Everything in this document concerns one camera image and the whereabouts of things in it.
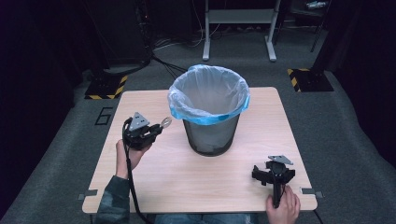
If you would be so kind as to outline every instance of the black curtain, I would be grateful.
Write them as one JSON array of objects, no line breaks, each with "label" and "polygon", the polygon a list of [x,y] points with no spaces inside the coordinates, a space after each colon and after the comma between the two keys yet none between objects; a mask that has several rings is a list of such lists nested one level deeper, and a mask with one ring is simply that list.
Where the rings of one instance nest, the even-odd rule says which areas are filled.
[{"label": "black curtain", "polygon": [[396,167],[396,2],[364,1],[335,75],[378,152]]},{"label": "black curtain", "polygon": [[0,218],[74,105],[82,71],[104,67],[81,1],[0,2]]},{"label": "black curtain", "polygon": [[396,167],[396,26],[392,0],[333,1],[329,33],[312,67],[332,71],[379,154]]}]

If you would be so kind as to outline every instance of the handheld controller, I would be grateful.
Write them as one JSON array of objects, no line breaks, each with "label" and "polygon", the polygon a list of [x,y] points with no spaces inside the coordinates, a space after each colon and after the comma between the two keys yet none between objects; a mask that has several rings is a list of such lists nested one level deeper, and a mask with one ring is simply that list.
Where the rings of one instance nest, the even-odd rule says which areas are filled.
[{"label": "handheld controller", "polygon": [[167,117],[161,124],[154,124],[149,126],[149,121],[138,112],[134,113],[133,117],[125,120],[122,138],[124,143],[129,148],[141,150],[144,147],[155,142],[158,134],[163,132],[163,129],[172,123],[172,119]]},{"label": "handheld controller", "polygon": [[265,166],[267,169],[270,169],[270,171],[261,171],[255,165],[251,176],[257,180],[260,180],[264,186],[266,186],[267,183],[274,185],[273,206],[274,208],[278,208],[280,198],[283,194],[283,192],[281,192],[281,186],[286,185],[294,178],[295,171],[286,168],[285,164],[293,165],[293,163],[285,156],[269,156],[268,158],[271,159],[271,161],[267,161]]}]

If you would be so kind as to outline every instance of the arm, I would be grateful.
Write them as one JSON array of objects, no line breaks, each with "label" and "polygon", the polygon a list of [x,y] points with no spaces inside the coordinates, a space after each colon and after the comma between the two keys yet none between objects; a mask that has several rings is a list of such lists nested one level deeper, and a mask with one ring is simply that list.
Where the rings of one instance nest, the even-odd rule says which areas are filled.
[{"label": "arm", "polygon": [[113,175],[99,204],[95,224],[129,222],[129,183]]},{"label": "arm", "polygon": [[294,224],[300,214],[300,207],[300,199],[290,186],[286,186],[278,208],[273,207],[273,197],[268,195],[266,201],[268,220],[271,224]]},{"label": "arm", "polygon": [[[102,196],[102,200],[99,204],[99,209],[96,214],[95,224],[129,223],[129,181],[126,155],[122,140],[119,140],[116,147],[116,174],[113,175],[105,188],[105,192]],[[150,147],[151,145],[143,148],[140,151],[133,149],[129,150],[129,158],[131,160],[132,169],[136,167],[142,156],[149,150]]]}]

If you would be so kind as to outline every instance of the table leg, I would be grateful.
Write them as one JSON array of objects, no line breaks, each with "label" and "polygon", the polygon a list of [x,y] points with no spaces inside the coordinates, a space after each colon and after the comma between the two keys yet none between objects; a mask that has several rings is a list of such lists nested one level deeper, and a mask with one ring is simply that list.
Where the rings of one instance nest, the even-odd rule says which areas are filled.
[{"label": "table leg", "polygon": [[204,61],[209,60],[209,51],[210,51],[210,36],[209,36],[209,3],[208,0],[205,0],[205,46],[204,46],[204,55],[202,59]]},{"label": "table leg", "polygon": [[276,26],[277,13],[279,12],[279,5],[280,5],[280,0],[276,0],[276,5],[274,7],[274,13],[273,13],[273,17],[271,20],[270,33],[269,33],[269,35],[267,35],[265,37],[265,45],[267,46],[270,62],[276,62],[276,55],[275,55],[272,39],[274,36],[274,30],[275,30],[275,26]]}]

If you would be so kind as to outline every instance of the gray carpet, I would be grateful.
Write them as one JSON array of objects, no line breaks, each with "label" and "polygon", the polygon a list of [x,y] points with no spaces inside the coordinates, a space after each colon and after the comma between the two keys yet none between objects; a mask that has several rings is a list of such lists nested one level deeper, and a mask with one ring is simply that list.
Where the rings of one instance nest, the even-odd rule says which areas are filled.
[{"label": "gray carpet", "polygon": [[[396,223],[396,170],[361,130],[336,78],[326,73],[332,92],[295,92],[291,86],[287,69],[312,66],[323,39],[310,53],[313,34],[285,29],[276,45],[277,61],[270,63],[262,33],[225,35],[212,40],[205,64],[234,70],[250,87],[278,89],[312,186],[326,196],[318,199],[317,209],[324,223]],[[179,44],[154,52],[188,68],[204,63],[203,47],[203,42],[195,48]],[[161,64],[151,62],[129,75],[124,90],[167,90],[173,81]],[[90,185],[109,129],[94,125],[96,119],[103,107],[112,107],[106,112],[114,115],[119,99],[84,100],[89,84],[75,89],[76,106],[0,223],[90,223],[77,196]],[[268,223],[265,213],[260,218]],[[313,212],[302,212],[297,223],[319,222]]]}]

